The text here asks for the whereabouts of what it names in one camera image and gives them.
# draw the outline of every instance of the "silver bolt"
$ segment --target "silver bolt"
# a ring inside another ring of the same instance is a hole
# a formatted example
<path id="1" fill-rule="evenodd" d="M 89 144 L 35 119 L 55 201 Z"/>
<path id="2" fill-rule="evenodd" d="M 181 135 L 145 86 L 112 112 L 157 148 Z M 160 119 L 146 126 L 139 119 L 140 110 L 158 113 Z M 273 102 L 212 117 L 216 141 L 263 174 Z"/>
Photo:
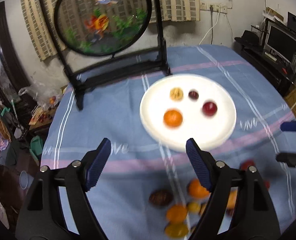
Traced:
<path id="1" fill-rule="evenodd" d="M 222 167 L 225 166 L 225 163 L 222 162 L 222 161 L 217 161 L 217 162 L 216 162 L 216 166 L 222 168 Z"/>
<path id="2" fill-rule="evenodd" d="M 248 169 L 249 169 L 251 172 L 256 172 L 256 171 L 257 171 L 257 169 L 256 169 L 255 166 L 250 166 Z"/>
<path id="3" fill-rule="evenodd" d="M 72 166 L 73 167 L 79 167 L 81 165 L 81 162 L 79 161 L 79 160 L 76 160 L 76 161 L 74 161 L 73 163 L 72 163 Z"/>
<path id="4" fill-rule="evenodd" d="M 41 168 L 40 168 L 40 171 L 41 172 L 46 172 L 47 170 L 48 170 L 48 166 L 46 166 L 46 165 L 44 165 L 44 166 L 42 166 Z"/>

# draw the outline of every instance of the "white bucket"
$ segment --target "white bucket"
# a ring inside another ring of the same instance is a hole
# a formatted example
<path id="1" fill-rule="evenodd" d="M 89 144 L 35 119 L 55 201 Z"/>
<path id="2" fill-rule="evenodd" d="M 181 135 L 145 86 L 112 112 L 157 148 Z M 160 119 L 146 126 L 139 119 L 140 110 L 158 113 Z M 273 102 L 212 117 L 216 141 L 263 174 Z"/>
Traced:
<path id="1" fill-rule="evenodd" d="M 22 171 L 19 178 L 19 184 L 22 189 L 29 188 L 32 184 L 34 177 L 29 175 L 26 171 Z"/>

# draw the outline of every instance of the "circular black frame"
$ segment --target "circular black frame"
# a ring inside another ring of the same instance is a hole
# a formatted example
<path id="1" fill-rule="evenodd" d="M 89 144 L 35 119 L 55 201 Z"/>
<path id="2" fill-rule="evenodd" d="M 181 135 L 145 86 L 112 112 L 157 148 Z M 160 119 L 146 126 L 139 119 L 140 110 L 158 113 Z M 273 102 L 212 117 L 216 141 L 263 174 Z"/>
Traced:
<path id="1" fill-rule="evenodd" d="M 59 38 L 61 39 L 61 41 L 69 48 L 72 49 L 73 51 L 82 54 L 82 55 L 86 55 L 86 56 L 92 56 L 92 57 L 102 57 L 102 56 L 109 56 L 112 55 L 114 56 L 116 53 L 121 52 L 123 50 L 125 50 L 126 48 L 130 47 L 131 45 L 133 45 L 145 32 L 146 28 L 148 27 L 148 24 L 150 22 L 150 18 L 151 18 L 151 13 L 152 13 L 152 1 L 151 0 L 146 0 L 147 2 L 147 17 L 145 22 L 142 24 L 139 32 L 134 36 L 134 38 L 131 40 L 131 42 L 129 42 L 127 45 L 125 45 L 124 47 L 110 52 L 110 53 L 103 53 L 103 54 L 98 54 L 98 53 L 88 53 L 88 52 L 83 52 L 80 49 L 77 49 L 73 46 L 71 46 L 67 40 L 65 39 L 64 35 L 62 35 L 59 25 L 58 25 L 58 14 L 59 14 L 59 7 L 61 5 L 62 0 L 57 0 L 55 9 L 54 9 L 54 26 L 56 28 L 57 34 L 59 36 Z"/>

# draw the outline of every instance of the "television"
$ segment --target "television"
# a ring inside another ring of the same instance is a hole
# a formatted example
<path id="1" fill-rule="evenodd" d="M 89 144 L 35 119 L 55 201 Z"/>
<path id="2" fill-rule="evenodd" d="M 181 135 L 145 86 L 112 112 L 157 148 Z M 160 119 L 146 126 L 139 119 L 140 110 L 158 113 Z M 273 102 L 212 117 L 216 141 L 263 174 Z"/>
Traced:
<path id="1" fill-rule="evenodd" d="M 272 25 L 266 44 L 287 62 L 293 62 L 296 54 L 296 40 L 292 36 Z"/>

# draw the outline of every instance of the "round glass panel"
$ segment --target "round glass panel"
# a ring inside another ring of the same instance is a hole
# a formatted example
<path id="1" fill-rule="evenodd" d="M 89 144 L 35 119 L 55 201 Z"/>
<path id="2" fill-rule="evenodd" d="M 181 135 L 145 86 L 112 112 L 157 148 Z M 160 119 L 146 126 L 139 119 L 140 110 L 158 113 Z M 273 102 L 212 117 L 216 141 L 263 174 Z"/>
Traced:
<path id="1" fill-rule="evenodd" d="M 151 16 L 151 0 L 58 0 L 55 26 L 74 51 L 104 56 L 140 38 Z"/>

